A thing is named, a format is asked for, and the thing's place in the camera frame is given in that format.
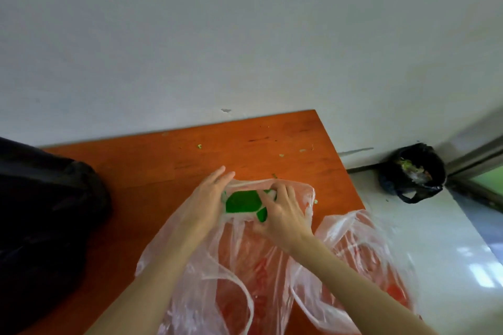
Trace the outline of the person's left hand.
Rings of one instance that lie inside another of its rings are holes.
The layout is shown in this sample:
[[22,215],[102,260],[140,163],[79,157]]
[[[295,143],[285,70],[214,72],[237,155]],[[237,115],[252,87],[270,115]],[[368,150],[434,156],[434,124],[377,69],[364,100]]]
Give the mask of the person's left hand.
[[207,201],[204,196],[204,180],[188,198],[187,211],[181,221],[184,243],[191,243],[192,246],[200,243],[217,225],[223,210],[222,196],[218,204],[210,204]]

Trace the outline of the person's right hand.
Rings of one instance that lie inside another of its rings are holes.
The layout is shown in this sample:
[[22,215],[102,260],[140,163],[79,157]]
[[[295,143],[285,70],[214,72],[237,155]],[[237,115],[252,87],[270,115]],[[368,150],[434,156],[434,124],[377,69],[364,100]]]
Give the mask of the person's right hand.
[[253,230],[300,263],[314,238],[312,230],[297,202],[294,188],[275,183],[272,189],[277,192],[276,201],[267,202],[267,220],[264,223],[256,220]]

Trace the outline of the clear plastic bag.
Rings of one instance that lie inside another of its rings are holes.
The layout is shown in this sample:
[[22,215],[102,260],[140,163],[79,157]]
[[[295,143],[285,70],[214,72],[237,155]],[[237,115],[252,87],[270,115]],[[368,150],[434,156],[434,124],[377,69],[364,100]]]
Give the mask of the clear plastic bag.
[[[389,221],[368,210],[325,216],[315,237],[349,267],[420,316],[418,276],[411,256],[395,242],[396,230]],[[293,298],[318,330],[330,335],[361,335],[315,275],[292,259],[288,264]]]
[[[157,335],[285,333],[293,305],[290,257],[254,232],[255,221],[224,214],[230,184],[218,225],[190,257]],[[301,210],[311,225],[313,207]]]

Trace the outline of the person's left forearm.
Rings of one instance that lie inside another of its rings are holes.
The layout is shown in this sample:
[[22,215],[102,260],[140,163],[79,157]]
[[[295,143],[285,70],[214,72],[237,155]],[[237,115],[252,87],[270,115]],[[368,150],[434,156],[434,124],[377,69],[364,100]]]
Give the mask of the person's left forearm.
[[211,226],[184,223],[85,335],[156,335],[176,284]]

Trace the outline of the person's right forearm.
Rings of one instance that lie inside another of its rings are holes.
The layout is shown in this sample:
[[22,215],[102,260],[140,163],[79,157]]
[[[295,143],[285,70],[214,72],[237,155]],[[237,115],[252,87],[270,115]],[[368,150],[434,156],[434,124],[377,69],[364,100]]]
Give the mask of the person's right forearm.
[[361,335],[439,335],[372,281],[337,258],[311,233],[293,237],[287,253],[329,289]]

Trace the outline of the green vegetable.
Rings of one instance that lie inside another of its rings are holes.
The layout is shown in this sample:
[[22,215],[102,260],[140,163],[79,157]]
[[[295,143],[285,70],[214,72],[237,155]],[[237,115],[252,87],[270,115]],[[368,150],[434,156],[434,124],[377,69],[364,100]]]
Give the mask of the green vegetable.
[[224,214],[242,221],[264,223],[267,220],[267,208],[262,203],[257,190],[236,191],[225,201]]

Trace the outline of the green vegetable scraps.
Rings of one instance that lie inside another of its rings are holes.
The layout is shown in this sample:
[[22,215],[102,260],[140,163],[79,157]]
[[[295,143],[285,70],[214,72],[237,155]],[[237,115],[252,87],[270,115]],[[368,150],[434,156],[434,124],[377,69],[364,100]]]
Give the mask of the green vegetable scraps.
[[274,183],[292,186],[302,209],[318,203],[315,189],[308,183],[312,164],[309,149],[277,149],[266,143],[251,143],[249,148],[237,146],[211,147],[209,143],[195,147],[200,155],[199,165],[226,166],[227,171],[236,173],[229,187],[230,195],[235,190],[268,189]]

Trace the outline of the black trash bag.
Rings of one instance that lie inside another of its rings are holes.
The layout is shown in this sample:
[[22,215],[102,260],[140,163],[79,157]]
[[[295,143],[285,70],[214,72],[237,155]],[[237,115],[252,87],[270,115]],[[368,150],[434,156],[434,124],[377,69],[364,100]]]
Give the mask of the black trash bag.
[[[402,172],[397,164],[399,158],[411,160],[418,167],[423,166],[433,180],[424,185],[416,184]],[[434,197],[443,190],[446,179],[445,163],[431,146],[424,143],[396,150],[378,168],[381,188],[407,204],[416,204]]]

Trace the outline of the vegetable waste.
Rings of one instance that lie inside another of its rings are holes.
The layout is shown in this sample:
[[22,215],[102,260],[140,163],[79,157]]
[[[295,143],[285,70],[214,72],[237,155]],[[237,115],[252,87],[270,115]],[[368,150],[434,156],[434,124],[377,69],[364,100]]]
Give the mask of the vegetable waste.
[[424,185],[433,180],[431,174],[423,166],[418,167],[411,160],[399,158],[397,164],[402,172],[416,184]]

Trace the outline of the large black bag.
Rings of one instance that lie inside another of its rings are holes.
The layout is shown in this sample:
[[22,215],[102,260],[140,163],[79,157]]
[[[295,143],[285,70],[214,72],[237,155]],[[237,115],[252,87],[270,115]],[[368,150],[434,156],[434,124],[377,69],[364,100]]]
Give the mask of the large black bag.
[[110,194],[88,164],[0,137],[0,335],[17,335],[74,292]]

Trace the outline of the grey window frame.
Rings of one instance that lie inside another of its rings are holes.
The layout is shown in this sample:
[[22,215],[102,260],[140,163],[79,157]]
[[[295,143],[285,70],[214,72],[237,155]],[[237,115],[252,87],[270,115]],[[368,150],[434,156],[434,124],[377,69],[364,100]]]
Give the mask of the grey window frame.
[[503,135],[450,162],[446,169],[447,187],[503,213]]

